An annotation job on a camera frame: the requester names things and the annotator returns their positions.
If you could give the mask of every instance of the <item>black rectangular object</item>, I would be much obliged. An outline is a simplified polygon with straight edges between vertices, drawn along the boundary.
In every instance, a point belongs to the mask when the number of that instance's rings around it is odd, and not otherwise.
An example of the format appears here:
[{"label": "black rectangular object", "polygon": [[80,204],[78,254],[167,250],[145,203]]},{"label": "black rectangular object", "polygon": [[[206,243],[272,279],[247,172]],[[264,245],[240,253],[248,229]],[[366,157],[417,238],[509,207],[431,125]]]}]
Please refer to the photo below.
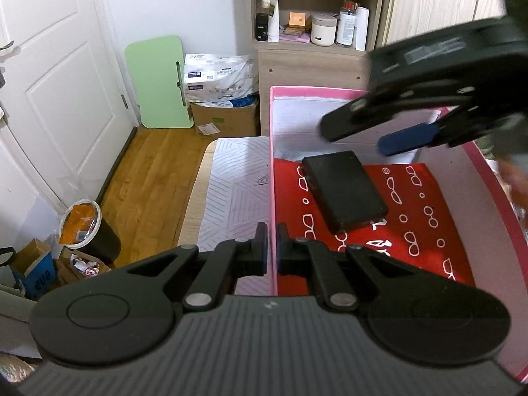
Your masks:
[{"label": "black rectangular object", "polygon": [[328,229],[335,235],[378,222],[388,207],[352,151],[304,158],[303,173]]}]

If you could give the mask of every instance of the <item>red cloth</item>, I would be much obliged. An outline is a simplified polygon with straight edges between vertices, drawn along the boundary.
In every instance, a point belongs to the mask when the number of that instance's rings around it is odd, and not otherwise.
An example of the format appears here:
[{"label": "red cloth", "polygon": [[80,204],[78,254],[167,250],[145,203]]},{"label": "red cloth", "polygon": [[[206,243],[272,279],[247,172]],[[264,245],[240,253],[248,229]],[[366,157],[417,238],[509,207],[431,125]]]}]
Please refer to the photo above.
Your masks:
[{"label": "red cloth", "polygon": [[[274,159],[277,223],[290,237],[323,241],[330,250],[361,244],[441,276],[475,285],[464,246],[440,187],[425,164],[366,165],[389,207],[385,220],[347,234],[332,235],[308,190],[298,162]],[[278,276],[279,295],[305,295],[306,284]]]}]

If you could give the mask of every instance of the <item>green board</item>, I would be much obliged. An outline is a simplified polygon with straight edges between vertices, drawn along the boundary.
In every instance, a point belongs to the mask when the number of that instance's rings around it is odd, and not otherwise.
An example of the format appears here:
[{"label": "green board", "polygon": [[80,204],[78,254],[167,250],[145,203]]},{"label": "green board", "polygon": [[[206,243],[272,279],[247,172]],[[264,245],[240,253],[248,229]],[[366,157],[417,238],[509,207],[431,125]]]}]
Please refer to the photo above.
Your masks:
[{"label": "green board", "polygon": [[183,95],[183,49],[179,37],[153,38],[125,49],[141,123],[147,128],[191,128]]}]

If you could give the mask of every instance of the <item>shelf board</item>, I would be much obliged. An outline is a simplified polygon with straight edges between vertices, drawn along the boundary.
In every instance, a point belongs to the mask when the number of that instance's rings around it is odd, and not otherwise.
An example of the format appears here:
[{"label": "shelf board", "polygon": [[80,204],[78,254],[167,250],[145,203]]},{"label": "shelf board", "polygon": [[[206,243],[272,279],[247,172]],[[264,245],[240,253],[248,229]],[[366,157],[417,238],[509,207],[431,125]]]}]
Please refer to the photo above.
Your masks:
[{"label": "shelf board", "polygon": [[341,47],[333,44],[332,46],[317,46],[313,43],[287,42],[280,40],[277,43],[259,42],[253,39],[254,49],[264,50],[300,50],[307,52],[321,52],[326,54],[366,57],[367,52],[356,50],[353,47]]}]

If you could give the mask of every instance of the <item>trash can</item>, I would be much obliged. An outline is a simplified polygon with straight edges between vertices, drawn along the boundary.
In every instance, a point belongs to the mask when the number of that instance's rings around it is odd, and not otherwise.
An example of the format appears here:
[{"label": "trash can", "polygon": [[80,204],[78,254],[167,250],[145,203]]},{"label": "trash can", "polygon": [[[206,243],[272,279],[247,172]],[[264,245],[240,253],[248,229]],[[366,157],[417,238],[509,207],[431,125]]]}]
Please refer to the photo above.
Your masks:
[{"label": "trash can", "polygon": [[113,263],[121,251],[121,241],[102,217],[101,207],[95,201],[81,199],[81,201],[73,204],[61,219],[59,235],[62,235],[64,225],[68,223],[67,220],[73,207],[80,204],[91,204],[93,206],[95,210],[94,222],[82,241],[76,244],[65,244],[65,246],[71,250],[80,250],[83,253],[92,255],[107,265]]}]

